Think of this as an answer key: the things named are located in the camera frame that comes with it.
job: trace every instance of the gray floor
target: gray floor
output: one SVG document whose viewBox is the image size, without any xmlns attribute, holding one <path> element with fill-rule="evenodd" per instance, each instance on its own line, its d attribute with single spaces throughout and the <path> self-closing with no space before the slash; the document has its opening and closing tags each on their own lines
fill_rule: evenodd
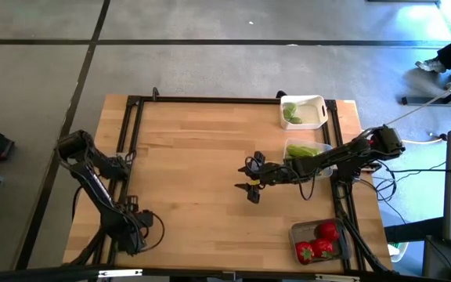
<svg viewBox="0 0 451 282">
<path fill-rule="evenodd" d="M 0 0 L 0 38 L 91 38 L 102 2 Z M 433 4 L 363 0 L 117 0 L 101 38 L 450 41 L 449 14 Z M 0 163 L 0 270 L 15 262 L 86 48 L 0 46 L 0 131 L 16 140 L 13 156 Z M 72 130 L 95 133 L 106 94 L 149 95 L 153 86 L 167 96 L 273 97 L 283 89 L 354 99 L 366 128 L 411 110 L 398 104 L 401 96 L 443 92 L 448 74 L 414 69 L 433 56 L 435 49 L 391 47 L 98 46 Z M 426 108 L 394 126 L 404 139 L 427 140 L 429 132 L 451 129 L 451 108 Z M 444 150 L 407 145 L 390 165 L 428 168 L 444 161 Z M 443 179 L 409 177 L 391 204 L 409 221 L 440 216 Z M 59 171 L 31 267 L 61 263 L 76 187 Z M 398 222 L 389 207 L 381 209 L 386 225 Z M 406 262 L 419 266 L 421 248 L 412 249 Z M 416 266 L 405 271 L 420 274 Z"/>
</svg>

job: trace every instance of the red object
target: red object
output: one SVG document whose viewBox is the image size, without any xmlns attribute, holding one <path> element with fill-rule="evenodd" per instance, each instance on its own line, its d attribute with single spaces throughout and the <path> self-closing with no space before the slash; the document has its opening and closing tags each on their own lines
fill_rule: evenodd
<svg viewBox="0 0 451 282">
<path fill-rule="evenodd" d="M 324 238 L 330 241 L 335 241 L 338 239 L 338 229 L 335 222 L 325 222 L 321 223 L 316 227 L 316 236 L 318 238 Z"/>
<path fill-rule="evenodd" d="M 334 254 L 334 246 L 327 239 L 316 239 L 311 241 L 314 256 L 317 258 L 328 259 Z"/>
<path fill-rule="evenodd" d="M 314 258 L 314 251 L 308 242 L 298 242 L 295 244 L 297 259 L 301 264 L 309 264 Z"/>
</svg>

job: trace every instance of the clear plastic container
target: clear plastic container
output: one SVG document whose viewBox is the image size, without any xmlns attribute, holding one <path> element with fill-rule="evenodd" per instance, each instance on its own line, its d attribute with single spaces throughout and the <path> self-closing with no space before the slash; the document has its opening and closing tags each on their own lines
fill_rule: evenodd
<svg viewBox="0 0 451 282">
<path fill-rule="evenodd" d="M 285 120 L 283 105 L 285 103 L 297 104 L 295 116 L 302 119 L 301 124 L 296 125 Z M 291 129 L 318 129 L 328 121 L 327 105 L 322 96 L 283 96 L 280 100 L 280 125 L 282 128 Z"/>
<path fill-rule="evenodd" d="M 285 148 L 284 148 L 284 152 L 283 152 L 283 159 L 289 158 L 289 156 L 287 154 L 287 147 L 289 145 L 306 146 L 306 147 L 309 147 L 309 148 L 317 149 L 320 153 L 332 149 L 332 146 L 330 146 L 328 144 L 322 144 L 322 143 L 317 143 L 317 142 L 309 142 L 309 141 L 305 141 L 305 140 L 301 140 L 301 139 L 289 138 L 285 142 Z M 316 176 L 316 178 L 317 179 L 322 179 L 322 178 L 329 177 L 329 176 L 332 175 L 332 172 L 333 172 L 333 169 L 331 167 L 330 168 L 325 168 L 321 172 L 319 172 L 319 174 Z"/>
<path fill-rule="evenodd" d="M 317 258 L 315 257 L 309 264 L 314 262 L 324 262 L 327 260 L 334 259 L 349 259 L 350 252 L 348 242 L 345 236 L 345 227 L 340 219 L 325 219 L 325 220 L 317 220 L 313 222 L 301 222 L 295 223 L 291 228 L 288 236 L 290 237 L 290 244 L 294 251 L 294 257 L 297 262 L 297 252 L 295 245 L 300 242 L 309 242 L 311 243 L 315 239 L 320 238 L 318 234 L 318 226 L 323 223 L 332 222 L 337 227 L 337 231 L 339 234 L 339 238 L 337 240 L 331 241 L 333 252 L 330 258 Z"/>
</svg>

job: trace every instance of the wooden table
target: wooden table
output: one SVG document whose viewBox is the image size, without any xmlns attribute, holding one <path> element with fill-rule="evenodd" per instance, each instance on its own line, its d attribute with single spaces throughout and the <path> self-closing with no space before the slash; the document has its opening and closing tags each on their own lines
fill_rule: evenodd
<svg viewBox="0 0 451 282">
<path fill-rule="evenodd" d="M 106 98 L 95 137 L 105 154 L 116 149 L 126 99 L 118 95 Z M 342 137 L 348 142 L 361 132 L 356 106 L 354 101 L 339 100 L 337 108 Z M 237 171 L 245 157 L 260 150 L 268 161 L 281 162 L 287 138 L 324 143 L 321 130 L 282 130 L 276 105 L 144 103 L 128 195 L 139 196 L 141 209 L 150 209 L 164 220 L 166 236 L 146 253 L 133 257 L 118 253 L 116 265 L 342 272 L 339 260 L 298 265 L 288 239 L 288 230 L 296 222 L 335 217 L 329 180 L 316 181 L 310 201 L 301 199 L 297 186 L 278 185 L 266 187 L 260 204 L 252 204 L 245 191 L 234 187 L 248 180 Z M 371 181 L 369 175 L 363 178 Z M 308 193 L 310 183 L 304 188 Z M 373 253 L 391 268 L 375 192 L 355 184 L 353 193 L 360 233 Z M 64 262 L 80 253 L 98 227 L 99 213 L 86 193 L 81 193 Z M 160 234 L 161 226 L 156 223 L 148 244 L 156 242 Z"/>
</svg>

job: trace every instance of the green vegetable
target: green vegetable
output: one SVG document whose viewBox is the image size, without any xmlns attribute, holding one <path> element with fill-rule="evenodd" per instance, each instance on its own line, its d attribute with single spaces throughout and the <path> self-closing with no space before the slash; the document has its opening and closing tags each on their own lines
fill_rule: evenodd
<svg viewBox="0 0 451 282">
<path fill-rule="evenodd" d="M 288 122 L 294 125 L 299 125 L 302 123 L 302 119 L 300 119 L 299 117 L 293 117 L 290 120 L 288 120 Z"/>
<path fill-rule="evenodd" d="M 294 117 L 295 111 L 297 110 L 297 105 L 295 103 L 284 103 L 283 104 L 283 116 L 285 120 L 289 121 Z"/>
<path fill-rule="evenodd" d="M 313 157 L 319 154 L 318 149 L 309 148 L 307 146 L 288 145 L 287 154 L 290 157 Z"/>
</svg>

